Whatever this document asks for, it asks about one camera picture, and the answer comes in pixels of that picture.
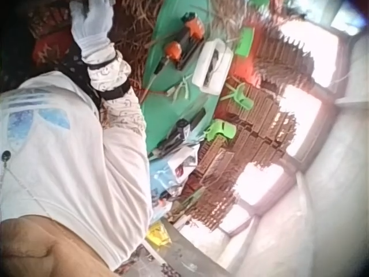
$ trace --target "black wristband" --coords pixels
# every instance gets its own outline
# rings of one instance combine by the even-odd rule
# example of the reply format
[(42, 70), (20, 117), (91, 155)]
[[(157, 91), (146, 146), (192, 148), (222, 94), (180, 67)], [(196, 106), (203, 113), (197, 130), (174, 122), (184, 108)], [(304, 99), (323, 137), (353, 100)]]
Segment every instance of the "black wristband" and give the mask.
[(127, 80), (120, 85), (119, 87), (111, 90), (111, 91), (99, 91), (100, 97), (103, 98), (104, 100), (115, 100), (118, 98), (123, 97), (131, 88), (131, 84), (129, 79), (127, 78)]
[(97, 65), (91, 65), (89, 63), (85, 63), (86, 66), (90, 69), (90, 70), (98, 70), (100, 68), (104, 68), (105, 66), (107, 66), (108, 64), (114, 62), (118, 57), (118, 52), (115, 52), (115, 56), (113, 57), (113, 59), (110, 59), (106, 62), (102, 62), (102, 63), (99, 63)]

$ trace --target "white wall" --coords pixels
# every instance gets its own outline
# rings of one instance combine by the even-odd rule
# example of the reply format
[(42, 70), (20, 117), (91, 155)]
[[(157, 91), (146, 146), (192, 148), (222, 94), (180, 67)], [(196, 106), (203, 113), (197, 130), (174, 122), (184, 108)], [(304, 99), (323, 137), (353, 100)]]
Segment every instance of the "white wall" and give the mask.
[[(366, 34), (352, 51), (347, 96), (367, 96), (368, 59)], [(261, 219), (236, 277), (352, 276), (368, 251), (368, 124), (367, 110), (340, 113), (305, 176), (314, 224), (293, 188)]]

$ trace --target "pliers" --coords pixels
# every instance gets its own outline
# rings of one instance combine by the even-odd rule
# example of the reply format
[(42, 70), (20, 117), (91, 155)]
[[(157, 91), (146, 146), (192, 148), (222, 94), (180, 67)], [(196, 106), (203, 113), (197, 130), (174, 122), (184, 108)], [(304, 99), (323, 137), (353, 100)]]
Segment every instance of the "pliers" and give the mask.
[(190, 98), (190, 90), (187, 79), (192, 77), (193, 74), (188, 76), (183, 76), (181, 82), (178, 85), (174, 85), (170, 89), (167, 90), (167, 96), (170, 97), (173, 95), (172, 101), (176, 101), (181, 91), (184, 89), (184, 98), (188, 100)]

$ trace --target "yellow object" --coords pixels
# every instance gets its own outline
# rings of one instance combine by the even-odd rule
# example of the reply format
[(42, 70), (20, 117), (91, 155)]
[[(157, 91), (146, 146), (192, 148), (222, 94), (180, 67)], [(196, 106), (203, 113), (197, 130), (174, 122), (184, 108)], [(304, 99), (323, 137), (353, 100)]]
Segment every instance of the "yellow object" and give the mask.
[(152, 242), (158, 247), (172, 243), (171, 238), (168, 235), (167, 229), (165, 229), (161, 221), (158, 221), (153, 225), (151, 225), (146, 235), (146, 239), (150, 240), (150, 242)]

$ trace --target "person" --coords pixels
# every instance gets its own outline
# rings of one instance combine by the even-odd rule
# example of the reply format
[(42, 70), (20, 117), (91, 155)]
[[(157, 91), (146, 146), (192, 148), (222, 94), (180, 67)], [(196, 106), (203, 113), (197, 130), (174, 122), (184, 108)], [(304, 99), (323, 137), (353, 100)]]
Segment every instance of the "person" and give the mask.
[(1, 95), (0, 263), (9, 276), (115, 276), (152, 217), (145, 121), (107, 34), (109, 0), (71, 2), (72, 35), (108, 127), (58, 71)]

